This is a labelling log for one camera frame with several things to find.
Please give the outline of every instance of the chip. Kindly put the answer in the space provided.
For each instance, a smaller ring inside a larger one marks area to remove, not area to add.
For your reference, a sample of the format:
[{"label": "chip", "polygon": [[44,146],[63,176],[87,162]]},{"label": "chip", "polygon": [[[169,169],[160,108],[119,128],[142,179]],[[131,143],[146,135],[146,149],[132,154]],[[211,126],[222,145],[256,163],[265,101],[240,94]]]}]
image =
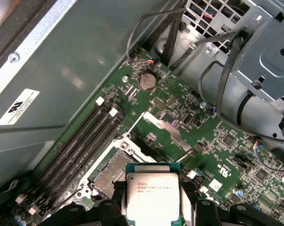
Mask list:
[{"label": "chip", "polygon": [[202,151],[203,150],[203,145],[202,144],[200,144],[200,143],[198,143],[196,146],[195,146],[195,151],[197,151],[197,152],[200,152],[200,151]]},{"label": "chip", "polygon": [[232,197],[230,199],[234,204],[237,204],[237,203],[240,202],[240,199],[235,194],[232,195]]},{"label": "chip", "polygon": [[255,177],[259,180],[259,181],[263,181],[266,177],[267,177],[268,173],[265,172],[263,169],[260,169]]},{"label": "chip", "polygon": [[227,145],[227,146],[231,146],[232,143],[234,142],[234,137],[232,137],[230,134],[227,134],[226,137],[223,139],[223,142]]}]

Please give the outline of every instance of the capacitor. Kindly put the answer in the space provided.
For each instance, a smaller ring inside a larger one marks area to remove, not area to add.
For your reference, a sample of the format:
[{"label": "capacitor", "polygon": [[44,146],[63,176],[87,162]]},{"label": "capacitor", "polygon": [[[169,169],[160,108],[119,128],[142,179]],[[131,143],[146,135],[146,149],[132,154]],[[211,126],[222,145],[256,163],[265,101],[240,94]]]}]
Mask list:
[{"label": "capacitor", "polygon": [[20,222],[22,220],[22,218],[25,217],[25,214],[23,212],[18,213],[17,215],[15,215],[14,219],[16,222]]},{"label": "capacitor", "polygon": [[203,175],[203,172],[199,169],[199,168],[196,168],[195,169],[195,172],[197,173],[197,175],[200,177],[201,175]]},{"label": "capacitor", "polygon": [[157,85],[156,77],[151,73],[145,73],[140,76],[139,86],[144,91],[151,91]]},{"label": "capacitor", "polygon": [[239,189],[239,188],[234,188],[233,189],[233,193],[238,197],[238,198],[242,198],[244,196],[244,192]]},{"label": "capacitor", "polygon": [[207,107],[207,104],[206,104],[205,102],[200,102],[200,103],[199,103],[199,107],[200,107],[201,109],[205,109],[205,108]]},{"label": "capacitor", "polygon": [[21,226],[26,226],[31,222],[31,219],[29,217],[25,217],[20,221]]}]

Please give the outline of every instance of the integrated circuit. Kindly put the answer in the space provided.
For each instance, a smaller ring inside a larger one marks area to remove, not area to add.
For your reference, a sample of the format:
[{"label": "integrated circuit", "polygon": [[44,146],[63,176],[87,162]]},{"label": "integrated circuit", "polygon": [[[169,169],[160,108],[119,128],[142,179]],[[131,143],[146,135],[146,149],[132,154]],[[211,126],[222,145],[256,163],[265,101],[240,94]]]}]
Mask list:
[{"label": "integrated circuit", "polygon": [[230,134],[227,134],[226,137],[222,140],[223,143],[225,143],[227,146],[231,146],[234,142],[234,137],[232,137]]},{"label": "integrated circuit", "polygon": [[198,143],[195,146],[194,150],[196,150],[197,152],[201,152],[203,150],[203,148],[204,148],[204,146],[202,144]]},{"label": "integrated circuit", "polygon": [[110,159],[107,166],[97,175],[94,180],[94,189],[99,193],[112,198],[116,181],[125,181],[125,166],[134,162],[123,151],[117,151]]},{"label": "integrated circuit", "polygon": [[263,181],[266,177],[267,177],[268,173],[266,171],[264,171],[263,169],[260,169],[255,177],[259,180],[259,181]]}]

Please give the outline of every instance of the screw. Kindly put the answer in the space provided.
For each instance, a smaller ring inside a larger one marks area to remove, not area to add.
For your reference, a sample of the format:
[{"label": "screw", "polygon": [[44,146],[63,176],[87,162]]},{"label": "screw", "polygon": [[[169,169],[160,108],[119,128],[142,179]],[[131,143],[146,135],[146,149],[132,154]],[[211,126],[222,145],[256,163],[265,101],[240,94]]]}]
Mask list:
[{"label": "screw", "polygon": [[244,207],[244,206],[237,206],[236,208],[238,210],[246,211],[246,207]]},{"label": "screw", "polygon": [[128,76],[123,76],[123,77],[122,77],[122,81],[123,81],[123,82],[128,82],[128,80],[129,80],[129,77],[128,77]]},{"label": "screw", "polygon": [[206,50],[206,53],[211,53],[212,50],[213,50],[213,49],[212,49],[211,47],[208,47],[207,50]]},{"label": "screw", "polygon": [[79,210],[79,208],[74,207],[74,208],[72,208],[70,211],[71,211],[71,212],[76,212],[76,211],[78,211],[78,210]]},{"label": "screw", "polygon": [[127,147],[128,147],[128,145],[127,145],[127,143],[122,143],[122,144],[120,145],[120,147],[121,147],[122,150],[126,150]]},{"label": "screw", "polygon": [[210,203],[208,201],[202,201],[202,204],[205,205],[205,206],[209,206]]},{"label": "screw", "polygon": [[206,105],[205,102],[200,102],[200,103],[199,103],[199,107],[200,107],[201,109],[205,109],[205,108],[207,107],[207,105]]},{"label": "screw", "polygon": [[11,53],[8,56],[8,60],[11,63],[18,62],[20,60],[20,56],[17,53]]}]

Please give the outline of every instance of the white sticker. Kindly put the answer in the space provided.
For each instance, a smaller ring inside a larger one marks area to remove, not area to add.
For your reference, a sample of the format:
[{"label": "white sticker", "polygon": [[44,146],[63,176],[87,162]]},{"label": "white sticker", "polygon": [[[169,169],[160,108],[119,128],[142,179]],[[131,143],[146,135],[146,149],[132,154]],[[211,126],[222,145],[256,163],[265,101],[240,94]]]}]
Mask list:
[{"label": "white sticker", "polygon": [[32,89],[24,89],[15,102],[9,107],[6,113],[0,119],[0,126],[14,125],[29,105],[38,96],[39,91]]},{"label": "white sticker", "polygon": [[218,192],[218,190],[221,188],[222,183],[220,183],[218,180],[213,179],[211,183],[209,184],[209,187],[212,188],[215,192]]}]

